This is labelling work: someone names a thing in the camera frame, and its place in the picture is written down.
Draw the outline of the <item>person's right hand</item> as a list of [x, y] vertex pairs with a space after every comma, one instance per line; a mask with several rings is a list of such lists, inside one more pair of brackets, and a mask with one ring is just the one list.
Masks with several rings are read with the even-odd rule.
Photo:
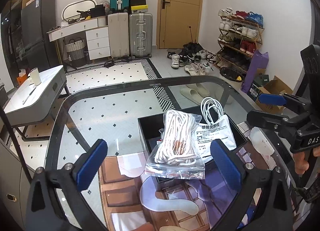
[[[313, 156], [320, 157], [320, 147], [313, 149]], [[304, 174], [309, 169], [309, 163], [305, 159], [305, 152], [299, 152], [293, 154], [293, 160], [295, 162], [295, 172], [299, 175]]]

